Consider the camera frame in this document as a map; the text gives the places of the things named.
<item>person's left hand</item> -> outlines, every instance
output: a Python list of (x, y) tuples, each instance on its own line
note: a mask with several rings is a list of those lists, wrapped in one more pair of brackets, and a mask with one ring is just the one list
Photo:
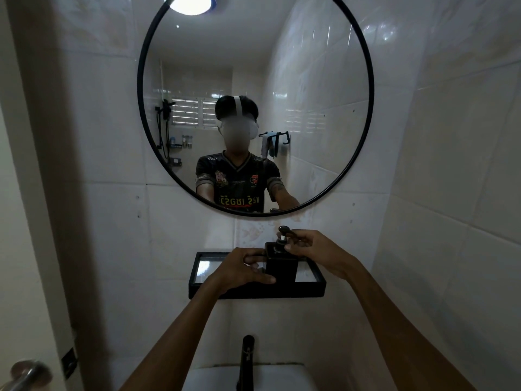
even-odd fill
[(273, 284), (277, 281), (275, 277), (258, 269), (257, 262), (266, 260), (264, 255), (262, 248), (235, 248), (207, 281), (216, 283), (221, 295), (248, 282)]

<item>headset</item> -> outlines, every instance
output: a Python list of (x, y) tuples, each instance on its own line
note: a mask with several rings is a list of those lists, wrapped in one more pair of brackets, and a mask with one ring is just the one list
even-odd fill
[(250, 139), (253, 140), (257, 137), (259, 131), (259, 125), (256, 119), (253, 119), (253, 116), (249, 113), (244, 114), (242, 112), (242, 104), (241, 98), (239, 96), (234, 96), (235, 99), (235, 108), (237, 110), (237, 116), (225, 117), (222, 121), (216, 121), (217, 129), (221, 136), (224, 136), (228, 127), (230, 131), (237, 131), (237, 129), (247, 128), (249, 131)]

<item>white door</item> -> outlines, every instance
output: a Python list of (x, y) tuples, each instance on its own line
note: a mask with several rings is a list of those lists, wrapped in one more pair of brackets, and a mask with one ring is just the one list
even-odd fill
[(73, 345), (6, 4), (0, 0), (0, 388), (11, 380), (14, 363), (31, 359), (50, 368), (53, 379), (46, 389), (65, 391), (57, 340), (62, 350)]

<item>black mirror frame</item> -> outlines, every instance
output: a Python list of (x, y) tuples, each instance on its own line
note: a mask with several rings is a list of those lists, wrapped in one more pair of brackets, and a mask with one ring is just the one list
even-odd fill
[(174, 0), (166, 0), (163, 5), (161, 6), (160, 10), (156, 13), (154, 19), (152, 20), (152, 23), (150, 24), (150, 27), (148, 28), (147, 35), (145, 36), (145, 40), (143, 42), (143, 47), (141, 48), (141, 53), (139, 57), (139, 64), (138, 64), (138, 105), (139, 105), (139, 114), (141, 117), (141, 122), (143, 124), (143, 129), (145, 130), (145, 134), (147, 135), (148, 142), (150, 146), (152, 147), (152, 150), (154, 151), (154, 154), (156, 155), (157, 159), (160, 161), (162, 166), (165, 168), (167, 173), (174, 179), (174, 181), (179, 184), (185, 191), (187, 191), (190, 195), (195, 197), (197, 200), (203, 202), (204, 204), (207, 204), (210, 207), (213, 207), (217, 210), (223, 211), (228, 214), (232, 215), (238, 215), (238, 216), (245, 216), (245, 217), (255, 217), (255, 218), (267, 218), (267, 217), (277, 217), (282, 216), (290, 213), (294, 213), (296, 211), (302, 210), (306, 207), (308, 207), (310, 204), (315, 203), (320, 198), (324, 197), (331, 189), (335, 187), (336, 184), (344, 178), (344, 176), (347, 174), (349, 169), (353, 166), (355, 163), (356, 158), (360, 154), (360, 151), (362, 147), (364, 146), (365, 139), (367, 138), (367, 133), (369, 131), (369, 126), (371, 125), (371, 119), (373, 117), (373, 107), (374, 107), (374, 72), (373, 72), (373, 63), (371, 61), (371, 55), (369, 54), (369, 47), (367, 46), (367, 42), (364, 38), (363, 32), (360, 28), (360, 25), (358, 25), (358, 22), (356, 22), (355, 17), (345, 5), (345, 3), (342, 0), (332, 0), (344, 13), (345, 17), (349, 20), (350, 24), (352, 25), (356, 36), (358, 37), (358, 41), (360, 42), (360, 46), (362, 49), (362, 52), (364, 53), (365, 63), (367, 66), (367, 77), (369, 80), (369, 103), (367, 107), (367, 118), (365, 120), (364, 130), (362, 131), (360, 142), (356, 146), (356, 150), (351, 157), (351, 160), (345, 167), (345, 169), (342, 171), (342, 173), (336, 177), (336, 179), (322, 192), (320, 192), (316, 197), (313, 197), (312, 199), (308, 200), (307, 202), (301, 204), (298, 207), (295, 207), (290, 210), (284, 210), (277, 213), (245, 213), (237, 210), (231, 210), (226, 209), (224, 207), (218, 206), (215, 203), (210, 202), (209, 200), (206, 200), (205, 198), (200, 197), (196, 192), (192, 191), (173, 171), (172, 169), (167, 165), (165, 159), (160, 154), (160, 151), (156, 147), (156, 143), (154, 141), (154, 138), (152, 137), (152, 133), (150, 131), (150, 127), (148, 126), (147, 121), (147, 114), (145, 113), (145, 105), (143, 102), (143, 74), (145, 71), (145, 63), (147, 61), (147, 54), (148, 49), (150, 48), (150, 44), (152, 42), (152, 39), (154, 37), (154, 33), (157, 30), (157, 27), (159, 26), (161, 20), (165, 16), (165, 14), (170, 9), (170, 4)]

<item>black towel rack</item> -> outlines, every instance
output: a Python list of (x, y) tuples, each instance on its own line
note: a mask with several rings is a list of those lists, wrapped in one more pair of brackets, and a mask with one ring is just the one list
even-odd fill
[[(262, 137), (262, 136), (267, 135), (267, 134), (268, 134), (268, 132), (259, 134), (259, 137)], [(289, 144), (291, 142), (290, 132), (285, 132), (285, 133), (280, 133), (279, 132), (277, 134), (272, 135), (271, 137), (278, 137), (280, 135), (285, 135), (288, 138), (288, 142), (287, 143), (283, 143), (284, 145), (287, 145), (287, 144)]]

